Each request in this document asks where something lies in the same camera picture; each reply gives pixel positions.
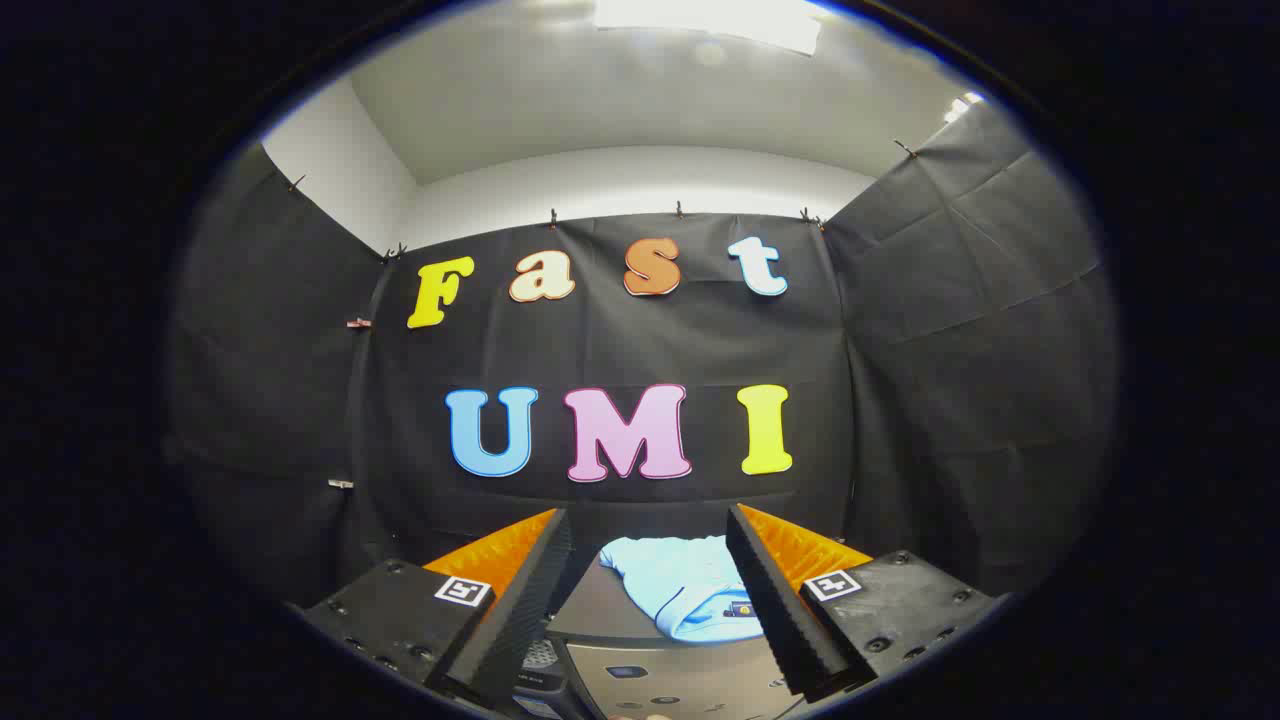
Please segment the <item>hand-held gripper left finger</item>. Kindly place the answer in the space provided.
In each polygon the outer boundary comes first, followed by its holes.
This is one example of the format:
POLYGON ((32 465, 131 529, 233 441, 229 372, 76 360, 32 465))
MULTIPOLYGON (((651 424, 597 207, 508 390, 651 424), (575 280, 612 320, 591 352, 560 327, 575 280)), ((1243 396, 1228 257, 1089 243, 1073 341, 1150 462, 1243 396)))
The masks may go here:
POLYGON ((572 551, 568 511, 548 509, 428 564, 388 559, 298 616, 402 685, 495 708, 572 551))

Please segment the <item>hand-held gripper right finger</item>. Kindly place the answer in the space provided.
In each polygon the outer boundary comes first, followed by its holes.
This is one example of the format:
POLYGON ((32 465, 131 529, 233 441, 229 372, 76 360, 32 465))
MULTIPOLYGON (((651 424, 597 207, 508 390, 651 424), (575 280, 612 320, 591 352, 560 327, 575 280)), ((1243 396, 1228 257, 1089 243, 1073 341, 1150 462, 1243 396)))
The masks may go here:
POLYGON ((873 559, 745 503, 724 541, 788 691, 813 705, 893 680, 1006 606, 914 552, 873 559))

